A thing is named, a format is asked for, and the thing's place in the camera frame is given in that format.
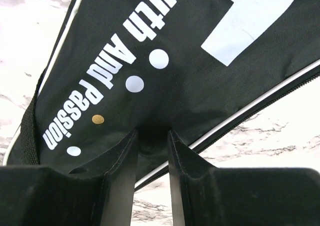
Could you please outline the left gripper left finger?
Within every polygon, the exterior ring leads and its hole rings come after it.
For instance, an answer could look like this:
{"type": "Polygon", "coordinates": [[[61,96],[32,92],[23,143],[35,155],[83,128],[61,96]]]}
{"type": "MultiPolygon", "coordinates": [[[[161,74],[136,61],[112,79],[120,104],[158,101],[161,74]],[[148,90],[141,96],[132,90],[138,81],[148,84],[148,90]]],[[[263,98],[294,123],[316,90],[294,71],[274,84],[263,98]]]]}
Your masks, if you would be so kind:
{"type": "Polygon", "coordinates": [[[46,166],[1,167],[1,225],[128,226],[138,149],[133,130],[69,174],[46,166]]]}

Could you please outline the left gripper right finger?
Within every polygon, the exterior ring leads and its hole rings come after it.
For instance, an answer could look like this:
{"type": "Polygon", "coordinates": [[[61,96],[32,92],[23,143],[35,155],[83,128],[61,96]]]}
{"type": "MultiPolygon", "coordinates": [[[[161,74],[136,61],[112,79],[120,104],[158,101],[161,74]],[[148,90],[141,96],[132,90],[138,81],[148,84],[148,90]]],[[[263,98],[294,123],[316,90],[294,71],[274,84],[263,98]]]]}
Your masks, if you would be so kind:
{"type": "Polygon", "coordinates": [[[219,168],[169,131],[175,226],[317,226],[320,174],[311,168],[219,168]]]}

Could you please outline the black racket bag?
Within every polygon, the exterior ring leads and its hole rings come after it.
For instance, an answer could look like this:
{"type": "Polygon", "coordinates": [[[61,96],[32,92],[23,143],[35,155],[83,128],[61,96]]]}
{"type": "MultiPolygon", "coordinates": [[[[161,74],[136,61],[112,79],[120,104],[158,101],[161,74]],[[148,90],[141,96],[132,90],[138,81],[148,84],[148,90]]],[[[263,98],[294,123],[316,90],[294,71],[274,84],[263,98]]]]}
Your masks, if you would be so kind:
{"type": "Polygon", "coordinates": [[[200,153],[320,72],[320,0],[71,0],[4,157],[72,174],[137,131],[136,189],[167,134],[200,153]]]}

